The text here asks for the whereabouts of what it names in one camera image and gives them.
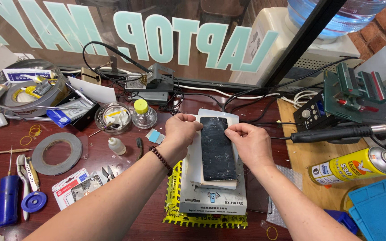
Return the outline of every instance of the hand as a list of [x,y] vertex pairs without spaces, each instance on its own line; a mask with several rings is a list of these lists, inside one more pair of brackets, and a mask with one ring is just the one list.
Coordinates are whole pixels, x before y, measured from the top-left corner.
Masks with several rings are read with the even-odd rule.
[[251,169],[275,166],[271,139],[265,129],[247,123],[229,126],[224,133],[235,144],[242,161]]
[[158,150],[171,166],[187,156],[187,146],[193,142],[196,131],[203,128],[195,120],[190,114],[176,114],[166,122],[166,137]]

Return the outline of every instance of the yellow fragile tape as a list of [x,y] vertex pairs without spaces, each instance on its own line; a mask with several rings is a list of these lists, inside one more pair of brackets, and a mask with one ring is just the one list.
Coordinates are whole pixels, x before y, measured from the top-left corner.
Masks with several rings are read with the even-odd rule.
[[168,178],[165,201],[166,217],[163,222],[185,227],[245,229],[248,226],[246,215],[197,214],[195,216],[195,214],[180,213],[181,171],[182,161],[179,161],[174,167],[172,176]]

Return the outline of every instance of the plastic dropper bottle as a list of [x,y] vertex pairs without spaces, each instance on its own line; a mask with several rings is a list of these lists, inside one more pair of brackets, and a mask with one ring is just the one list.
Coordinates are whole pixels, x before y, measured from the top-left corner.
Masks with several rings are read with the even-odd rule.
[[135,111],[132,114],[133,124],[140,129],[152,128],[157,122],[157,113],[149,108],[147,101],[139,99],[133,104]]
[[108,139],[108,147],[119,156],[126,152],[126,146],[118,138],[111,137]]

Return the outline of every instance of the glass bowl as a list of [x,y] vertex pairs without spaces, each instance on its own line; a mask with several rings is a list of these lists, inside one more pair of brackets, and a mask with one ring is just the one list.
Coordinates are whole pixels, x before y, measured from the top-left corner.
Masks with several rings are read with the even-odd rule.
[[[108,125],[108,123],[105,121],[104,114],[115,108],[120,108],[120,109],[124,108],[126,110],[126,113],[128,114],[127,123],[122,127],[120,127],[119,124],[114,124],[104,129],[104,127]],[[99,107],[99,109],[96,111],[95,123],[99,129],[103,130],[103,132],[108,133],[110,135],[118,135],[125,132],[130,127],[132,123],[132,114],[129,111],[129,107],[126,106],[125,104],[117,101],[109,102]]]

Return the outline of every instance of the packaging box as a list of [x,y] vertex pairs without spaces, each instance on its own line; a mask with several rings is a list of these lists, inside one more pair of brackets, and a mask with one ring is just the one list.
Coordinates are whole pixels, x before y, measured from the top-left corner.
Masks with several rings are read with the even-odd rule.
[[245,192],[244,163],[238,158],[236,189],[200,188],[190,181],[188,173],[189,155],[183,160],[181,173],[181,213],[245,215],[247,195]]
[[82,168],[51,188],[61,211],[75,202],[74,197],[72,197],[71,189],[77,184],[82,183],[88,176],[89,173],[87,170]]

